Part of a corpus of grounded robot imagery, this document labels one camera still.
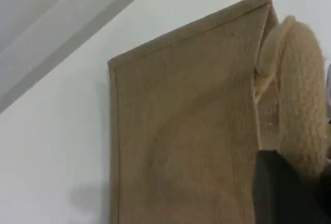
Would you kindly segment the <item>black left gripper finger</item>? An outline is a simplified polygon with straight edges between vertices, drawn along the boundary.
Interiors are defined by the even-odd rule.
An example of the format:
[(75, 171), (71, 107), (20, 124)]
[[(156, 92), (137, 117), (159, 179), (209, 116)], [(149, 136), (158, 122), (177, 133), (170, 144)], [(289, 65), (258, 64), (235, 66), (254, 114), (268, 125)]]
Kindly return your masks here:
[(319, 217), (317, 223), (330, 223), (330, 167), (320, 174), (317, 185), (317, 202)]
[(253, 203), (256, 223), (320, 222), (313, 195), (277, 151), (257, 152)]

